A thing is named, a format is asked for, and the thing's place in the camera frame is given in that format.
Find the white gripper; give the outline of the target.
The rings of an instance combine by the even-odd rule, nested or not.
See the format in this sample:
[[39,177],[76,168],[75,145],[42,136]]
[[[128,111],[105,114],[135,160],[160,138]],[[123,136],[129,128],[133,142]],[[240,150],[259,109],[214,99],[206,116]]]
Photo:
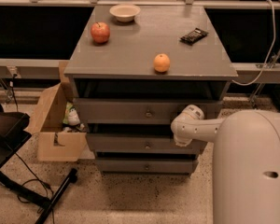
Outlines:
[[175,144],[178,147],[187,147],[192,142],[191,139],[178,137],[176,135],[174,136],[174,140],[175,140]]

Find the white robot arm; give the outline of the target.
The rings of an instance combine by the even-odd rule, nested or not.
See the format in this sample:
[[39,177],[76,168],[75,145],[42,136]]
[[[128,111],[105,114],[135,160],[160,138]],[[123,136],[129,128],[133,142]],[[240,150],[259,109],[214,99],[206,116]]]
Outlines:
[[171,123],[175,143],[213,147],[213,224],[280,224],[280,113],[242,110],[206,119],[195,105]]

